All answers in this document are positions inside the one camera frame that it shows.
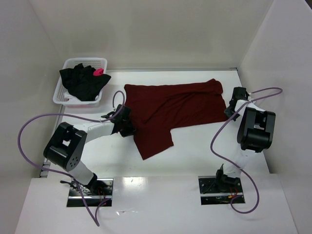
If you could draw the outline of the dark red t-shirt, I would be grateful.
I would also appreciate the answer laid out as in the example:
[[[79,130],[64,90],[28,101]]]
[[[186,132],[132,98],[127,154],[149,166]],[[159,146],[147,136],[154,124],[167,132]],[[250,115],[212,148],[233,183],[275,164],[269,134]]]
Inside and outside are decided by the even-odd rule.
[[[173,146],[172,129],[227,120],[223,87],[215,79],[179,85],[126,84],[124,90],[134,142],[143,160]]]

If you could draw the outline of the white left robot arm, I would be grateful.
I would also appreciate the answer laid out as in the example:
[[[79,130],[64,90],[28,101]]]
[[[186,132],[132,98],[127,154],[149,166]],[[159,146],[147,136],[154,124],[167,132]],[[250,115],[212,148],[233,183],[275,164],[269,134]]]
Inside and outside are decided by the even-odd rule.
[[[76,191],[82,189],[87,194],[95,194],[106,184],[98,181],[97,175],[81,162],[84,146],[97,138],[117,133],[122,137],[132,136],[135,128],[130,113],[130,108],[119,105],[116,111],[102,116],[98,122],[81,125],[62,122],[45,147],[43,156],[76,180],[73,183]]]

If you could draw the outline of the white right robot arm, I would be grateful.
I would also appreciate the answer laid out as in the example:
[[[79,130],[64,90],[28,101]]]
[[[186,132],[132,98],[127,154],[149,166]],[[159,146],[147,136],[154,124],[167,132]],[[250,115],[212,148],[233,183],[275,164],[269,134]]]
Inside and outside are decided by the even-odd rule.
[[[222,165],[216,172],[216,187],[220,192],[228,193],[238,186],[242,169],[248,162],[263,150],[270,148],[276,114],[265,111],[250,102],[250,95],[246,88],[235,87],[229,106],[224,113],[235,121],[242,117],[237,132],[237,143],[240,150],[231,161]]]

